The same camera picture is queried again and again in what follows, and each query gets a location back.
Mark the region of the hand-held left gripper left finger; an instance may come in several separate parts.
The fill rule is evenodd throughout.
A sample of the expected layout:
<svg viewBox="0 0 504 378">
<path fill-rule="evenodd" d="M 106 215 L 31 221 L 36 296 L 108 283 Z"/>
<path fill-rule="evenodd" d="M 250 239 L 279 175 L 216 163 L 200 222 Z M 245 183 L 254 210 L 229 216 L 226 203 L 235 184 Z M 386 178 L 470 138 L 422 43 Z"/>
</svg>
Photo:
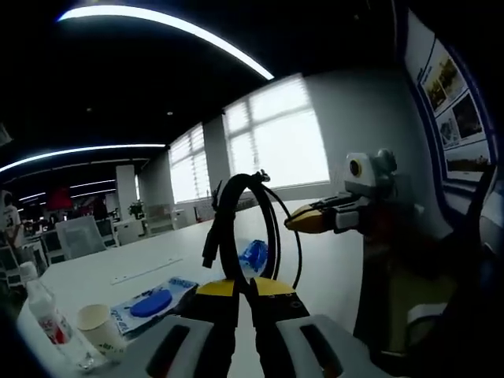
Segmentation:
<svg viewBox="0 0 504 378">
<path fill-rule="evenodd" d="M 186 293 L 150 358 L 150 377 L 226 377 L 235 352 L 239 289 L 216 280 Z"/>
</svg>

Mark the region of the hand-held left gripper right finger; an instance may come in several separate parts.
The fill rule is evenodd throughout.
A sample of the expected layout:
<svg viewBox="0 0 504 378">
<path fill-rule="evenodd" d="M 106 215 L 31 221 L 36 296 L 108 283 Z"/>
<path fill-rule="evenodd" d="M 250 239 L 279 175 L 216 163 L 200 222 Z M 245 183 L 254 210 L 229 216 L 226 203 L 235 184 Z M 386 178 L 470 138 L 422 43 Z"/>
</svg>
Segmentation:
<svg viewBox="0 0 504 378">
<path fill-rule="evenodd" d="M 250 280 L 255 345 L 266 377 L 373 377 L 367 348 L 324 315 L 312 315 L 295 289 Z"/>
</svg>

